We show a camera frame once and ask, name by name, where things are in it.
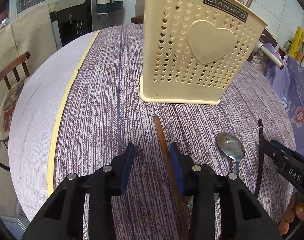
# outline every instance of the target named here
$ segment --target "striped tablecloth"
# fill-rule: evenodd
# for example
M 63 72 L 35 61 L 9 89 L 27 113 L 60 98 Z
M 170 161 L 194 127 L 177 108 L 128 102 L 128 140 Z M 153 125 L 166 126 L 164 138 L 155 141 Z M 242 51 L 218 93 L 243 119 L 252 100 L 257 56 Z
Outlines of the striped tablecloth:
M 122 154 L 129 141 L 136 158 L 127 191 L 113 197 L 117 239 L 181 239 L 174 201 L 153 116 L 159 115 L 167 142 L 219 175 L 235 169 L 215 144 L 220 132 L 235 134 L 246 156 L 240 177 L 254 192 L 258 169 L 258 119 L 264 135 L 295 150 L 292 127 L 266 78 L 246 62 L 218 106 L 149 104 L 140 99 L 143 25 L 89 33 L 52 55 L 24 86 L 9 138 L 11 176 L 31 220 L 65 176 L 93 173 Z M 293 187 L 269 158 L 259 201 L 278 222 Z M 87 234 L 86 199 L 84 237 Z M 220 233 L 220 211 L 216 209 Z

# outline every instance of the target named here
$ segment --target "fingernail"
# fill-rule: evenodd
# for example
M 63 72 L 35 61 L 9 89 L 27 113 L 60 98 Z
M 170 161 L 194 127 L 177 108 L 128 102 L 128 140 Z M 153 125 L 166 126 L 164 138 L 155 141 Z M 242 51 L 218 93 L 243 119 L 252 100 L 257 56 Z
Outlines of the fingernail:
M 285 235 L 286 233 L 287 233 L 287 229 L 284 228 L 281 232 L 281 235 Z
M 294 220 L 294 217 L 288 217 L 288 218 L 286 218 L 285 221 L 290 224 L 293 222 L 293 220 Z
M 296 212 L 302 212 L 304 208 L 304 204 L 303 203 L 299 203 L 296 207 Z

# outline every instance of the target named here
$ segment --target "yellow tape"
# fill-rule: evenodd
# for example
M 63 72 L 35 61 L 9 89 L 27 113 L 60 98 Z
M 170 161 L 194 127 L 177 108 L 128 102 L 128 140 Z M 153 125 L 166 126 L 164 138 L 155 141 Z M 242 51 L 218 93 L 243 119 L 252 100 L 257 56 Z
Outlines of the yellow tape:
M 50 150 L 49 150 L 49 157 L 48 157 L 48 169 L 47 169 L 47 189 L 48 189 L 48 197 L 53 193 L 53 184 L 54 184 L 54 158 L 56 154 L 56 147 L 57 147 L 57 139 L 58 139 L 58 134 L 59 134 L 59 128 L 60 128 L 60 123 L 61 123 L 61 118 L 63 115 L 63 111 L 65 109 L 65 104 L 68 99 L 69 92 L 71 90 L 71 87 L 73 85 L 73 82 L 76 78 L 76 75 L 79 72 L 79 69 L 81 68 L 83 61 L 88 54 L 89 50 L 91 49 L 92 44 L 94 43 L 95 39 L 99 35 L 100 30 L 97 31 L 90 42 L 89 46 L 85 50 L 84 54 L 82 55 L 79 64 L 77 65 L 76 69 L 72 73 L 72 77 L 70 78 L 70 81 L 65 88 L 65 93 L 63 94 L 60 107 L 56 116 L 56 120 L 53 126 L 53 131 L 52 131 L 52 137 L 51 137 L 51 142 L 50 142 Z

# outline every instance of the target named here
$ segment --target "blue foam pad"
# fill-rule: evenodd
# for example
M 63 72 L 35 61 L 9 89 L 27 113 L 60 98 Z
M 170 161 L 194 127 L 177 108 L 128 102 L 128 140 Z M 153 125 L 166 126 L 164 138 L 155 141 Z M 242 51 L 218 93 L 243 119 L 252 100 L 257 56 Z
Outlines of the blue foam pad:
M 170 160 L 171 160 L 171 165 L 172 165 L 172 169 L 173 169 L 174 176 L 175 176 L 176 185 L 178 187 L 179 192 L 181 192 L 181 194 L 183 194 L 183 191 L 184 191 L 183 173 L 182 173 L 182 169 L 179 164 L 179 160 L 175 153 L 175 149 L 174 149 L 174 146 L 172 143 L 170 144 Z
M 121 173 L 121 176 L 120 176 L 120 182 L 121 182 L 120 190 L 121 190 L 122 193 L 127 188 L 130 173 L 131 173 L 131 170 L 132 170 L 133 160 L 134 160 L 134 156 L 135 156 L 135 148 L 134 148 L 133 144 L 131 144 L 129 146 L 129 149 L 127 147 L 126 151 L 127 150 L 128 150 L 127 157 L 126 157 L 125 163 L 123 165 L 122 173 Z

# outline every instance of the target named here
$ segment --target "heart emblem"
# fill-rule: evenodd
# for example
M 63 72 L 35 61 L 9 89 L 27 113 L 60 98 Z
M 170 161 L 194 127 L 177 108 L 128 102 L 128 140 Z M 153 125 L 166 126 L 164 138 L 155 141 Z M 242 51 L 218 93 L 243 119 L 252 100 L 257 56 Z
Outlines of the heart emblem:
M 216 28 L 208 21 L 195 21 L 188 30 L 188 42 L 201 64 L 216 61 L 234 49 L 236 40 L 232 31 Z

